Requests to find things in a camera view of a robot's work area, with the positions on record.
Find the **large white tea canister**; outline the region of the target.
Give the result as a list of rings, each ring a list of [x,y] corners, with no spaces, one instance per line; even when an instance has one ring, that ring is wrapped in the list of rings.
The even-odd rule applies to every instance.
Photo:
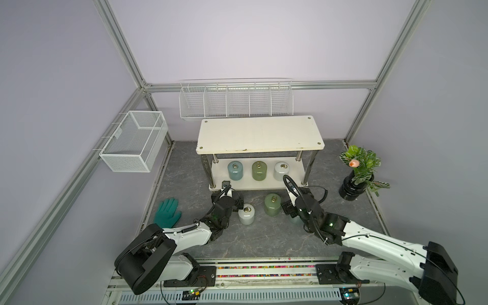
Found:
[[[255,221],[255,208],[251,204],[244,204],[238,211],[238,216],[243,225],[249,226]]]

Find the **large green tea canister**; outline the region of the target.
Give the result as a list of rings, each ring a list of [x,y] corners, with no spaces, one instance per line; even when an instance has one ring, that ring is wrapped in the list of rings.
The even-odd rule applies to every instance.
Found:
[[[281,211],[281,197],[276,193],[269,193],[264,200],[264,211],[270,216],[277,216]]]

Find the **small blue tea canister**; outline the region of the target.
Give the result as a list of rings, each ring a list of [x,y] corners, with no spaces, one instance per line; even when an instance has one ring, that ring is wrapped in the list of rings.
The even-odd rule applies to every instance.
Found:
[[[227,170],[231,180],[237,181],[243,178],[243,165],[240,161],[231,161]]]

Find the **large light blue tea canister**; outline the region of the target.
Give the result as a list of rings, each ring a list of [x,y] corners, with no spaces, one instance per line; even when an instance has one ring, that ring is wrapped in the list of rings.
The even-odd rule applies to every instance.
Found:
[[[302,224],[302,220],[299,216],[291,217],[292,224]]]

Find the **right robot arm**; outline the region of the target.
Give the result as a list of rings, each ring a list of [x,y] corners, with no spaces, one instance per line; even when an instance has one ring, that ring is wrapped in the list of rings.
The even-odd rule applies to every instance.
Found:
[[[377,258],[374,263],[362,263],[359,257],[348,254],[345,266],[355,278],[403,286],[429,304],[465,304],[457,285],[459,271],[441,244],[410,243],[372,231],[347,217],[324,211],[320,201],[289,175],[282,180],[291,200],[286,211],[296,213],[309,234],[325,245],[358,249]]]

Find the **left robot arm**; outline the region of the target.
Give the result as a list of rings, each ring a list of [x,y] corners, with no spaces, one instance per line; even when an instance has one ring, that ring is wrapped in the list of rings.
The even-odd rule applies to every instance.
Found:
[[[232,213],[244,209],[243,198],[230,186],[213,193],[211,199],[211,209],[194,224],[177,228],[150,224],[116,258],[115,271],[136,296],[160,281],[187,285],[197,281],[200,265],[183,251],[217,240]]]

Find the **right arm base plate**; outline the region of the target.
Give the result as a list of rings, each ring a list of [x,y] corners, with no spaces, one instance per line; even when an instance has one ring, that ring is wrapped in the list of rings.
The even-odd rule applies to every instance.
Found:
[[[320,285],[356,285],[371,283],[370,280],[359,280],[352,275],[349,269],[337,267],[333,264],[316,264],[316,277]]]

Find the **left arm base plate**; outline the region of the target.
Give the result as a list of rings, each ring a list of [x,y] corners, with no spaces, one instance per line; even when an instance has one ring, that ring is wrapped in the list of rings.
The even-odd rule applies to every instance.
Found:
[[[193,268],[183,280],[166,280],[164,287],[214,287],[217,279],[215,266],[201,266]]]

